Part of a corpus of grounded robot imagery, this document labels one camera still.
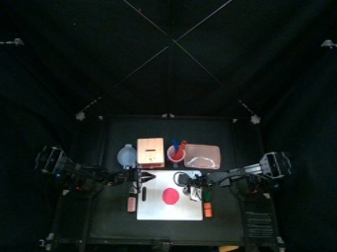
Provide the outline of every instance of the cable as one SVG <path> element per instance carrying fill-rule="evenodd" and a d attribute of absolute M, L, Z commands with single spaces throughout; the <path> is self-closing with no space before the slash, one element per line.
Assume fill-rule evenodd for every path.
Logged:
<path fill-rule="evenodd" d="M 178 172 L 174 173 L 174 183 L 175 183 L 179 187 L 186 187 L 186 186 L 190 184 L 190 182 L 188 182 L 187 184 L 179 184 L 179 182 L 176 182 L 176 175 L 179 175 L 179 174 L 187 175 L 187 177 L 188 177 L 190 179 L 191 179 L 191 177 L 188 176 L 188 174 L 187 174 L 186 172 L 182 172 L 182 171 L 178 171 Z"/>

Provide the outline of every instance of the black backdrop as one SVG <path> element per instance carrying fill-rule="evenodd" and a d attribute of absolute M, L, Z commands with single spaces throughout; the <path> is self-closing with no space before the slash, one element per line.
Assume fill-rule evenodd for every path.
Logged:
<path fill-rule="evenodd" d="M 0 41 L 25 43 L 0 45 L 2 250 L 48 233 L 35 157 L 43 145 L 69 148 L 84 109 L 258 114 L 266 150 L 295 156 L 277 201 L 285 241 L 335 251 L 337 49 L 319 46 L 335 24 L 327 0 L 1 1 Z"/>

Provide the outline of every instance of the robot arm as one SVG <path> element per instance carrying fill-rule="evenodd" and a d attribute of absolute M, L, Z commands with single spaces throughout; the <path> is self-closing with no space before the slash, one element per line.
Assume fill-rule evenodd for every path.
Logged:
<path fill-rule="evenodd" d="M 109 172 L 103 167 L 85 166 L 75 163 L 59 147 L 43 148 L 36 159 L 36 169 L 55 176 L 61 173 L 65 173 L 69 177 L 77 175 L 107 186 L 116 186 L 127 182 L 134 182 L 136 188 L 140 188 L 140 184 L 155 177 L 148 172 L 143 172 L 136 168 Z"/>
<path fill-rule="evenodd" d="M 267 153 L 262 156 L 258 163 L 234 168 L 228 171 L 207 173 L 200 177 L 190 178 L 179 175 L 179 184 L 192 185 L 194 187 L 210 187 L 214 184 L 220 187 L 228 186 L 232 180 L 245 178 L 250 175 L 261 175 L 270 179 L 282 178 L 291 174 L 291 163 L 285 153 Z"/>

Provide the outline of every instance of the orange box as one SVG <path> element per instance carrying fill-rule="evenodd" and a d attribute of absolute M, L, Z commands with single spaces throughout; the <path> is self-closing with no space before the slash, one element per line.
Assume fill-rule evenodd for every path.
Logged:
<path fill-rule="evenodd" d="M 142 168 L 159 168 L 164 166 L 162 138 L 136 140 L 136 162 Z"/>

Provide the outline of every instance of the tray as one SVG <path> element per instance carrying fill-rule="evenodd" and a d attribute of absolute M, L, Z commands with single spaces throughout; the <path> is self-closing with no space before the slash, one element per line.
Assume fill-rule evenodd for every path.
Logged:
<path fill-rule="evenodd" d="M 218 146 L 186 145 L 184 166 L 199 169 L 219 169 L 220 155 Z"/>

